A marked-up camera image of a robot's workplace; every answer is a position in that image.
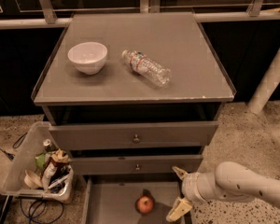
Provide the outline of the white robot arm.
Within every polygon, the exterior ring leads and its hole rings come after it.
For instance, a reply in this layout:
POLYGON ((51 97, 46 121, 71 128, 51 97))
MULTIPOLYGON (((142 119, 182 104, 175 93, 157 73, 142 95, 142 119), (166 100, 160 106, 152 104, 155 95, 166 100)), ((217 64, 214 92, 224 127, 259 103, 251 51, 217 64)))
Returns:
POLYGON ((224 161, 213 172, 187 173, 174 166, 182 181, 183 197, 175 199, 166 220, 175 222, 188 213, 195 204, 210 200, 245 203, 255 198, 280 209, 280 180, 259 175, 243 165, 224 161))

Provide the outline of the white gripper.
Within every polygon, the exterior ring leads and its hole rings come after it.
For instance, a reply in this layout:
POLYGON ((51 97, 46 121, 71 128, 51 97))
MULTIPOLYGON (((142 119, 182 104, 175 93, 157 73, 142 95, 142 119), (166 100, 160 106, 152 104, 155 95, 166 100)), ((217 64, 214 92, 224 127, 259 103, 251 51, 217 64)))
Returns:
POLYGON ((182 193, 185 198, 177 197, 174 205, 166 216, 168 222, 175 222, 189 212, 193 204, 202 204, 216 198, 215 175, 209 173, 188 173, 185 170, 173 166, 173 171, 182 181, 182 193))

